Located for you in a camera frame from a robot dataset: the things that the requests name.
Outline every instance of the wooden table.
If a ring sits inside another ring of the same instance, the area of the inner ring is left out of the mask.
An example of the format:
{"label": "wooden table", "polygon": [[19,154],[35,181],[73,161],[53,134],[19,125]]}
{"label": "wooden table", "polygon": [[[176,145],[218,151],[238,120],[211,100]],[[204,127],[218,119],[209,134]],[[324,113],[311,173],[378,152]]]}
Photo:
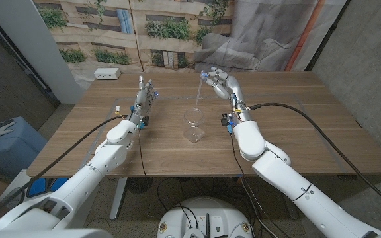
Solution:
{"label": "wooden table", "polygon": [[[306,112],[341,151],[365,174],[381,174],[381,149],[355,119],[311,72],[232,73],[248,106],[281,102]],[[153,79],[160,97],[152,106],[149,126],[141,131],[142,156],[149,177],[236,176],[241,174],[233,158],[230,135],[220,123],[229,112],[211,87],[203,85],[198,107],[204,113],[206,135],[198,143],[183,137],[183,113],[195,105],[198,73],[145,74]],[[95,81],[76,104],[39,156],[27,170],[37,175],[79,138],[114,115],[116,105],[128,114],[138,90],[138,75],[121,75],[115,81]],[[289,154],[292,167],[303,175],[344,175],[354,171],[327,145],[312,125],[299,114],[279,107],[251,112],[263,137]],[[92,133],[45,177],[70,177],[92,158],[96,146],[119,120]],[[137,135],[126,161],[108,175],[142,177]],[[246,173],[255,176],[251,164],[236,155]]]}

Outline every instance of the gray curtain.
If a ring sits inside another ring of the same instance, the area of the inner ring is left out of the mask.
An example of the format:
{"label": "gray curtain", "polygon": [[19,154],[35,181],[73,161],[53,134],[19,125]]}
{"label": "gray curtain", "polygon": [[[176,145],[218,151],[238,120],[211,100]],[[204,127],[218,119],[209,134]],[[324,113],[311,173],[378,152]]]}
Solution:
{"label": "gray curtain", "polygon": [[283,71],[316,0],[235,1],[230,37],[210,33],[195,51],[196,71]]}

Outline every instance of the white robotic arm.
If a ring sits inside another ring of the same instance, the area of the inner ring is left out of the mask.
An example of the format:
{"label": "white robotic arm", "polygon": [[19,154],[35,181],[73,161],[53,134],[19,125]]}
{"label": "white robotic arm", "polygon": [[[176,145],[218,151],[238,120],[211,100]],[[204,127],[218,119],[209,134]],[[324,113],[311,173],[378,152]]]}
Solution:
{"label": "white robotic arm", "polygon": [[220,98],[230,101],[233,112],[223,115],[222,124],[228,128],[235,125],[233,132],[242,157],[255,161],[252,168],[263,180],[287,195],[326,237],[381,235],[380,230],[349,215],[296,172],[290,166],[289,156],[262,137],[257,123],[249,115],[236,78],[221,69],[212,67],[211,70],[213,72],[202,73],[201,80],[214,87]]}
{"label": "white robotic arm", "polygon": [[63,186],[46,196],[24,202],[0,219],[1,230],[52,230],[69,228],[73,217],[103,177],[126,159],[132,136],[148,123],[148,113],[157,97],[151,80],[139,78],[139,91],[132,112],[111,129],[95,156]]}

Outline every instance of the clear drinking glass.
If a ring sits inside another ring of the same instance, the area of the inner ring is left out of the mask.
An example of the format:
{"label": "clear drinking glass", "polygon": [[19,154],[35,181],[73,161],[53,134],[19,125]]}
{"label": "clear drinking glass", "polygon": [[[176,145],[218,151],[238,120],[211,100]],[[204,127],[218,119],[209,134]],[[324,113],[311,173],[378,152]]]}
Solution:
{"label": "clear drinking glass", "polygon": [[183,116],[183,135],[192,143],[200,141],[205,135],[204,114],[197,108],[189,109]]}

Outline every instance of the printed backdrop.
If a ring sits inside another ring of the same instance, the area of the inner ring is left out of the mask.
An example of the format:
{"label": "printed backdrop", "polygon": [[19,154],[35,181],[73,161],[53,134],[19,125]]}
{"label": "printed backdrop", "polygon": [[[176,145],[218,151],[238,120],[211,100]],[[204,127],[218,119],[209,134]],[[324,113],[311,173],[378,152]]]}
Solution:
{"label": "printed backdrop", "polygon": [[122,73],[303,71],[345,0],[33,0],[77,83]]}

